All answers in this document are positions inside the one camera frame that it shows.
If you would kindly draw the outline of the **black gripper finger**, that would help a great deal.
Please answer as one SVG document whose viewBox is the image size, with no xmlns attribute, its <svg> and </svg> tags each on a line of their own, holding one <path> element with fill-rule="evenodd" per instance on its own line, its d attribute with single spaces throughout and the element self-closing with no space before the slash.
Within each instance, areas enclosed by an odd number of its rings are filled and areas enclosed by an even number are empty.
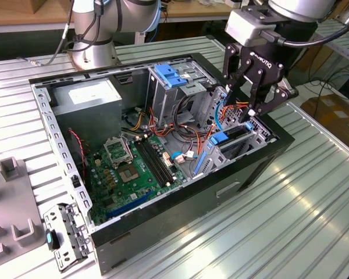
<svg viewBox="0 0 349 279">
<path fill-rule="evenodd" d="M 223 62 L 223 76 L 228 89 L 226 104 L 236 101 L 240 87 L 244 84 L 244 75 L 250 68 L 250 48 L 238 43 L 227 44 Z"/>
<path fill-rule="evenodd" d="M 258 69 L 249 79 L 252 85 L 250 98 L 240 116 L 240 122 L 271 112 L 293 97 L 293 87 L 282 74 L 271 75 Z"/>
</svg>

